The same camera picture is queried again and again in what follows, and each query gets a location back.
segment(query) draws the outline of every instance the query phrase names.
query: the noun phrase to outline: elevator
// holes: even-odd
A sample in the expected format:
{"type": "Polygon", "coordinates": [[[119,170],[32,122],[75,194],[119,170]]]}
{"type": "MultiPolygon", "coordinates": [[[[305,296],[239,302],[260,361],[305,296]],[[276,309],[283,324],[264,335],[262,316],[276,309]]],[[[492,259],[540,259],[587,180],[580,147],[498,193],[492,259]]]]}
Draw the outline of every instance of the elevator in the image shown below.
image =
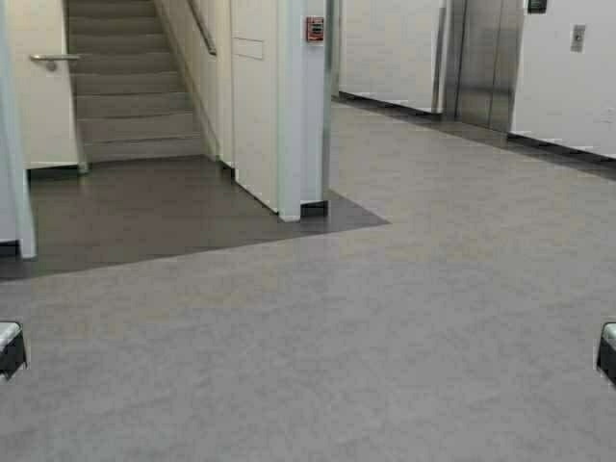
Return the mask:
{"type": "Polygon", "coordinates": [[[455,116],[500,132],[511,125],[524,11],[520,0],[466,0],[455,116]]]}

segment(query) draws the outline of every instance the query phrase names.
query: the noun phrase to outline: black baseboard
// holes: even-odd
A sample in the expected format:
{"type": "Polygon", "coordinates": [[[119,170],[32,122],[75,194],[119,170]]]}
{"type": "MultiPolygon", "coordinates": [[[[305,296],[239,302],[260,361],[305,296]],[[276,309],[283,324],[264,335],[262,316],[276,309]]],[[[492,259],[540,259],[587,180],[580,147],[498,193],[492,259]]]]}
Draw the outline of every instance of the black baseboard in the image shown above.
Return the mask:
{"type": "Polygon", "coordinates": [[[610,157],[605,157],[601,154],[595,154],[593,152],[574,149],[572,147],[563,146],[562,144],[556,144],[555,142],[541,141],[535,138],[529,138],[515,134],[508,134],[507,139],[517,144],[542,149],[546,152],[550,152],[551,154],[557,154],[562,157],[587,162],[589,164],[601,164],[602,166],[607,166],[609,164],[616,163],[616,160],[610,157]]]}
{"type": "Polygon", "coordinates": [[[29,180],[58,180],[63,178],[73,178],[79,176],[81,171],[79,166],[60,166],[33,168],[28,170],[29,180]]]}
{"type": "Polygon", "coordinates": [[[19,253],[19,241],[0,243],[0,257],[16,257],[19,253]]]}
{"type": "Polygon", "coordinates": [[[228,174],[231,178],[235,178],[235,168],[234,167],[229,166],[228,164],[223,162],[221,159],[217,159],[217,163],[218,163],[218,166],[220,167],[220,170],[223,173],[228,174]]]}
{"type": "Polygon", "coordinates": [[[329,201],[313,202],[301,206],[301,217],[327,217],[329,215],[329,201]]]}
{"type": "Polygon", "coordinates": [[[351,104],[353,102],[356,102],[358,104],[365,104],[369,106],[370,109],[395,109],[396,112],[400,115],[411,115],[414,117],[426,118],[435,122],[443,120],[442,114],[429,113],[428,111],[422,111],[421,109],[408,108],[406,106],[400,106],[399,104],[378,101],[376,99],[367,98],[365,96],[357,96],[355,94],[345,93],[343,91],[339,93],[338,97],[334,97],[332,99],[334,101],[348,102],[351,104]]]}

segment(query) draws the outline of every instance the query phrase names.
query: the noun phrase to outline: door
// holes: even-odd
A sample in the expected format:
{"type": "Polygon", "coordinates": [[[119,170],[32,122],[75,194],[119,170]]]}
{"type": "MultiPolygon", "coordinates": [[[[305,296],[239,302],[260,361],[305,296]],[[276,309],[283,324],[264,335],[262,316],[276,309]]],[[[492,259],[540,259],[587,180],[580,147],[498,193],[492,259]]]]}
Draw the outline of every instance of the door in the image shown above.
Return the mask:
{"type": "Polygon", "coordinates": [[[28,168],[76,166],[75,133],[68,63],[48,70],[31,55],[66,53],[63,0],[9,1],[7,26],[24,130],[22,144],[28,168]]]}
{"type": "Polygon", "coordinates": [[[232,0],[236,181],[278,209],[277,0],[232,0]]]}
{"type": "Polygon", "coordinates": [[[519,56],[519,0],[467,0],[457,100],[463,122],[509,130],[519,56]]]}

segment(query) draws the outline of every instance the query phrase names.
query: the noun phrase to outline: stair step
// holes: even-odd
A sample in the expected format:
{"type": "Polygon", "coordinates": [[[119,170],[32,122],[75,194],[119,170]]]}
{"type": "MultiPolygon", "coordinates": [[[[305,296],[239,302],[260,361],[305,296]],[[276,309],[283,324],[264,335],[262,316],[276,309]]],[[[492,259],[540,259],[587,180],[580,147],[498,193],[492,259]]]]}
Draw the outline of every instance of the stair step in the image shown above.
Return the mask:
{"type": "Polygon", "coordinates": [[[73,74],[73,90],[77,95],[143,94],[184,91],[178,72],[153,74],[96,75],[73,74]]]}
{"type": "Polygon", "coordinates": [[[78,118],[157,116],[193,109],[188,93],[90,95],[75,98],[78,118]]]}
{"type": "Polygon", "coordinates": [[[85,143],[84,152],[89,162],[159,159],[164,157],[202,156],[206,147],[200,136],[164,140],[114,141],[85,143]]]}
{"type": "Polygon", "coordinates": [[[70,37],[70,49],[74,53],[135,54],[169,51],[169,45],[163,34],[144,34],[141,36],[74,35],[70,37]]]}
{"type": "Polygon", "coordinates": [[[140,74],[176,70],[171,53],[155,52],[129,55],[82,55],[70,63],[77,74],[140,74]]]}
{"type": "Polygon", "coordinates": [[[68,24],[70,34],[123,36],[163,32],[163,26],[158,17],[70,17],[68,24]]]}
{"type": "Polygon", "coordinates": [[[193,112],[127,118],[80,119],[85,142],[141,141],[194,137],[199,127],[193,112]]]}
{"type": "Polygon", "coordinates": [[[124,2],[85,1],[68,3],[69,17],[140,17],[156,16],[153,2],[127,0],[124,2]]]}

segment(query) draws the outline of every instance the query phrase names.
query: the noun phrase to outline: dark gray floor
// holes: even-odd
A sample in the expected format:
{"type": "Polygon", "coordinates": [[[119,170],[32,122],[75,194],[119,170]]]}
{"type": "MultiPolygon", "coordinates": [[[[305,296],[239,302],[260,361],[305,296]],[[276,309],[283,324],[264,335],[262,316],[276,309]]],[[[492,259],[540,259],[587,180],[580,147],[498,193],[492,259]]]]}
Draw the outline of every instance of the dark gray floor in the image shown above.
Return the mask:
{"type": "Polygon", "coordinates": [[[31,194],[39,257],[0,259],[0,280],[386,223],[333,192],[329,217],[284,223],[203,157],[96,165],[81,178],[33,179],[31,194]]]}

